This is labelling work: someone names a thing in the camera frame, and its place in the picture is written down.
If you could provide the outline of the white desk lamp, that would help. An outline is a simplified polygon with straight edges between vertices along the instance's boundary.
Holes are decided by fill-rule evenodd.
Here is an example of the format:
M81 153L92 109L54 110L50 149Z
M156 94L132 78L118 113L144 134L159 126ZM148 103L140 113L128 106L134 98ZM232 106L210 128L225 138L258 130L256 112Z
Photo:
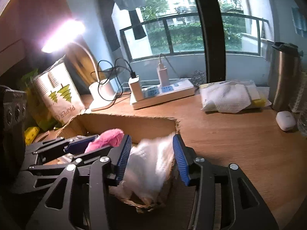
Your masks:
M116 91L111 85L111 74L116 68L102 71L92 53L77 39L84 34L86 27L82 21L69 19L63 22L46 40L41 51L55 53L65 51L66 57L73 65L82 82L88 86L93 98L89 109L105 110L114 105Z

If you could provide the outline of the paper cup pack white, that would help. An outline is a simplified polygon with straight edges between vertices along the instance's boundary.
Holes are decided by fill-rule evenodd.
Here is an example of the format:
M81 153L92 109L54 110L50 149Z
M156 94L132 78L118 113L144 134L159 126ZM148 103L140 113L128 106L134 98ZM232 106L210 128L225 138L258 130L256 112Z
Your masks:
M36 76L33 82L52 116L62 125L85 111L85 106L64 63L64 57Z

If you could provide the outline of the paper cup pack green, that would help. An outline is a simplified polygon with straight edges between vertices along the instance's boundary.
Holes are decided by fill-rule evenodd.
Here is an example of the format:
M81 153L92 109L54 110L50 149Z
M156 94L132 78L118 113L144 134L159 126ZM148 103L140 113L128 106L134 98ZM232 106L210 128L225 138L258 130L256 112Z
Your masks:
M46 107L34 85L34 78L38 75L38 69L24 74L21 78L20 88L26 92L27 107L36 124L43 130L48 131L57 125L51 112Z

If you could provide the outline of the cardboard box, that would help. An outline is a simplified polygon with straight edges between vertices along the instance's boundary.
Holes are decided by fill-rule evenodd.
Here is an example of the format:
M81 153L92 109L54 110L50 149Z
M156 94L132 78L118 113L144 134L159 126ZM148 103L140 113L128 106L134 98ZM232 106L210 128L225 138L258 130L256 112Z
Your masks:
M72 118L57 136L97 135L93 143L85 145L84 153L89 153L108 145L118 147L124 135L129 135L132 147L123 180L109 191L143 213L167 204L173 185L172 144L176 133L178 122L174 118L91 113Z

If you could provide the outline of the white plastic bag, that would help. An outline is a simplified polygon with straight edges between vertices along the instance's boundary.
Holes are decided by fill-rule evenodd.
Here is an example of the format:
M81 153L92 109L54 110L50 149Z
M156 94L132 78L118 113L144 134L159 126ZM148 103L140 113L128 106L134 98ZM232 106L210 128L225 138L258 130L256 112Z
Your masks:
M174 135L142 139L132 147L123 180L110 186L110 193L124 202L135 195L142 206L156 204L174 164Z

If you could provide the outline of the hanging teal towel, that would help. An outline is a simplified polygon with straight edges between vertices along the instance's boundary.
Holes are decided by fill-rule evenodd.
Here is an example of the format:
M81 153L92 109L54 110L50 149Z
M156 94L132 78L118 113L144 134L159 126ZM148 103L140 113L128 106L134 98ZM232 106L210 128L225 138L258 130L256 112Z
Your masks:
M292 7L292 20L295 27L295 32L307 38L307 22L303 14L300 13L297 7Z

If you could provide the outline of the beige folding knife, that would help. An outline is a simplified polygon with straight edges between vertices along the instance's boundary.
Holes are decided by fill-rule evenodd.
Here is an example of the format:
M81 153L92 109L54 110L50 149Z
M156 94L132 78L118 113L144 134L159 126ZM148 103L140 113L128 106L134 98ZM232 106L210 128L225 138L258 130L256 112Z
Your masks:
M37 143L37 142L41 142L43 141L44 139L46 139L50 134L50 131L46 131L44 133L40 133L37 135L37 137L35 138L35 140L33 141L34 143Z

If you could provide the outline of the balcony railing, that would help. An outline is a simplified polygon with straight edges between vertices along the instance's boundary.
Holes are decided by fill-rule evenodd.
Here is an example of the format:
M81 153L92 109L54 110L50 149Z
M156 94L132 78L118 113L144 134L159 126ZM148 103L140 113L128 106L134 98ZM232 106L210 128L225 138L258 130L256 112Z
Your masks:
M269 21L233 12L222 13L227 53L260 56L266 40ZM203 53L202 27L197 13L168 15L140 24L145 37L136 39L132 26L120 30L129 60Z

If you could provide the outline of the yellow package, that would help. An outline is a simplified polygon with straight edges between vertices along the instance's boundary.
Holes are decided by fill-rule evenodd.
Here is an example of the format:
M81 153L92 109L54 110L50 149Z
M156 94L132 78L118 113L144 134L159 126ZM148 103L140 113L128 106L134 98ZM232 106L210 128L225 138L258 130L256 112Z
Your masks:
M26 146L33 143L39 132L40 132L40 127L37 126L28 127L26 129L26 131L24 132Z

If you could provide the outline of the black window frame post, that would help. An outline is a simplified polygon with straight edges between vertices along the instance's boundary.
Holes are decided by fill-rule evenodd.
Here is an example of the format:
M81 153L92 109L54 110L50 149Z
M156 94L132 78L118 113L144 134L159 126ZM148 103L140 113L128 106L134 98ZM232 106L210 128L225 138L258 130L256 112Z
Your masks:
M207 82L225 81L225 38L218 0L195 1L202 26Z

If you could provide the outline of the pink plush toy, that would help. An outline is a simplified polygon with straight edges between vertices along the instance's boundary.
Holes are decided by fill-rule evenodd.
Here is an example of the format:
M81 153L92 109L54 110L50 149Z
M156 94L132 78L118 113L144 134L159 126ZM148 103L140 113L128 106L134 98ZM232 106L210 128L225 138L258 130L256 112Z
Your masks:
M107 146L119 147L123 137L124 132L118 128L104 131L93 142L89 142L84 153L104 149Z

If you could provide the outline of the clear water bottle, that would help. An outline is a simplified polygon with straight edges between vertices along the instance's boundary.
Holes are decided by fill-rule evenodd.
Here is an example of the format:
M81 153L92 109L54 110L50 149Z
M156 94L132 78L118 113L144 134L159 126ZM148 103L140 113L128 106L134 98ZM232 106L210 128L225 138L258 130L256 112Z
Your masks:
M307 110L302 111L297 120L297 128L300 133L306 138L307 137Z

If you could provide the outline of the white power strip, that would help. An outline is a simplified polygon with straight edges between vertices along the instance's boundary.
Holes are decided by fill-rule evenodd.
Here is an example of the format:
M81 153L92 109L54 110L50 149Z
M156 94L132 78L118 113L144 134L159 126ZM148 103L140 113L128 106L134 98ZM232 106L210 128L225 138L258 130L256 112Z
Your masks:
M169 86L150 86L142 89L144 98L140 101L131 94L130 105L134 110L162 104L165 102L193 96L195 87L189 79L172 81Z

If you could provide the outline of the dark hanging garment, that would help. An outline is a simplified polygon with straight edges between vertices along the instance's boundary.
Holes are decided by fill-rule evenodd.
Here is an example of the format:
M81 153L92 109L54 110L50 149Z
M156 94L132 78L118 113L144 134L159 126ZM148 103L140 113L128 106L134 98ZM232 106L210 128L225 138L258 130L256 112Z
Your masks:
M111 51L114 52L121 47L120 30L126 26L132 28L135 40L146 37L137 14L139 8L133 11L120 10L114 0L98 0L98 8L101 24Z

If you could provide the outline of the white earbuds case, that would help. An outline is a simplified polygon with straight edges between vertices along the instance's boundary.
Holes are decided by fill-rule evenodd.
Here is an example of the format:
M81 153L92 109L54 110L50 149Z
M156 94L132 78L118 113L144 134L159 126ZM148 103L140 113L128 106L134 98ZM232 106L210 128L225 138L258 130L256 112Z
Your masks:
M296 122L293 114L289 111L281 111L276 114L276 122L282 131L293 130Z

